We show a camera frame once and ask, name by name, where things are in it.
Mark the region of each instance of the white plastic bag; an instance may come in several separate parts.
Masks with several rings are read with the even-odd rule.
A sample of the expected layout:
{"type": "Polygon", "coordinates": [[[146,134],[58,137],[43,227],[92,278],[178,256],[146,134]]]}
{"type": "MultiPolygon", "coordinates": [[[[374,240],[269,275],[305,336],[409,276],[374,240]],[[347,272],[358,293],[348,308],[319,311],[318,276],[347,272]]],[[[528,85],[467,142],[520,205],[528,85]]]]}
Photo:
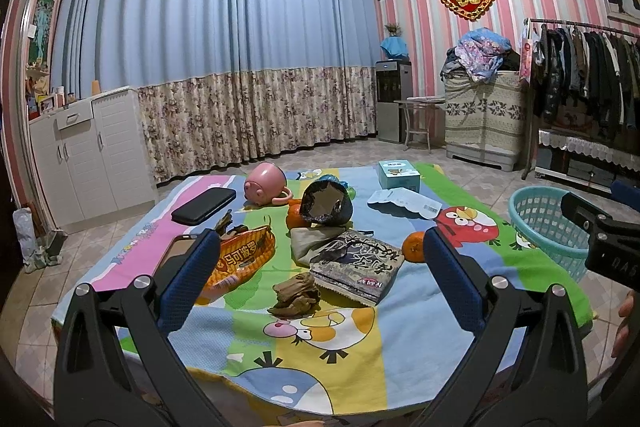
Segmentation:
{"type": "Polygon", "coordinates": [[[20,242],[20,249],[22,250],[22,260],[27,264],[37,246],[36,233],[33,230],[33,218],[29,207],[18,208],[14,212],[14,225],[20,242]]]}

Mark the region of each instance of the snack bag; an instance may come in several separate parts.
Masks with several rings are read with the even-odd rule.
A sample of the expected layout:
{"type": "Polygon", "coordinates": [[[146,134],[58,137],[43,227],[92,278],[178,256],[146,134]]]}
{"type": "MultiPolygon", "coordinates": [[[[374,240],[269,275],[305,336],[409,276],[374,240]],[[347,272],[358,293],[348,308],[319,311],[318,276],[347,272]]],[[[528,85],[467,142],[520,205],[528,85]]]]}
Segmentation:
{"type": "Polygon", "coordinates": [[[247,282],[275,254],[270,225],[241,232],[220,246],[220,259],[196,301],[207,305],[247,282]]]}

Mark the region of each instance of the orange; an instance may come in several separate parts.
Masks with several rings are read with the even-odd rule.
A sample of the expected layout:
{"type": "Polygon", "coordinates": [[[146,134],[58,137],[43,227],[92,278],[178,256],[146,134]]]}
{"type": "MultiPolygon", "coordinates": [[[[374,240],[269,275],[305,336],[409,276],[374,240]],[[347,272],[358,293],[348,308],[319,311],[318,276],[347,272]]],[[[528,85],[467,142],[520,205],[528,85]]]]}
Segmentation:
{"type": "Polygon", "coordinates": [[[424,232],[410,233],[402,243],[402,255],[410,263],[424,263],[422,240],[424,232]]]}
{"type": "Polygon", "coordinates": [[[290,200],[289,201],[289,212],[287,212],[287,219],[285,223],[287,223],[287,228],[291,229],[306,229],[306,227],[310,227],[311,223],[305,221],[300,217],[300,203],[302,200],[290,200]]]}

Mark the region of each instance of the blue curtain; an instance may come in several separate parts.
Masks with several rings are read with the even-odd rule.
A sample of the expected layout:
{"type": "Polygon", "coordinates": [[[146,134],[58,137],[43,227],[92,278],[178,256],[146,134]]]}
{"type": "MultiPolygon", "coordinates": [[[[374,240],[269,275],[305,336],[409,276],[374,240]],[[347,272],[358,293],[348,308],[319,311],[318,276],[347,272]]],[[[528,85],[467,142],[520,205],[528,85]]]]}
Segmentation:
{"type": "Polygon", "coordinates": [[[374,65],[374,0],[62,0],[51,82],[82,98],[209,74],[374,65]]]}

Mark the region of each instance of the metal screw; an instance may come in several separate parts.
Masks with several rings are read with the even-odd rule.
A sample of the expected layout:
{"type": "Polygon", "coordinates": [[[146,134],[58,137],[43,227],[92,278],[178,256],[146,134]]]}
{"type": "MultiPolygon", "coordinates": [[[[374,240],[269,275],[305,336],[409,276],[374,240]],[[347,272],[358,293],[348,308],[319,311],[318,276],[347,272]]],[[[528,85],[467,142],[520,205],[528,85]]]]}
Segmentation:
{"type": "Polygon", "coordinates": [[[79,297],[87,295],[87,293],[89,293],[89,285],[87,283],[82,283],[76,288],[76,295],[79,297]]]}
{"type": "Polygon", "coordinates": [[[148,275],[141,275],[140,277],[136,277],[133,281],[133,286],[138,289],[146,288],[151,284],[151,277],[148,275]]]}
{"type": "Polygon", "coordinates": [[[559,284],[554,284],[551,288],[551,291],[554,293],[556,297],[564,297],[566,295],[566,290],[563,286],[559,284]]]}
{"type": "Polygon", "coordinates": [[[504,290],[509,285],[509,281],[502,275],[496,275],[493,279],[491,279],[491,284],[494,286],[494,288],[498,288],[498,290],[504,290]]]}

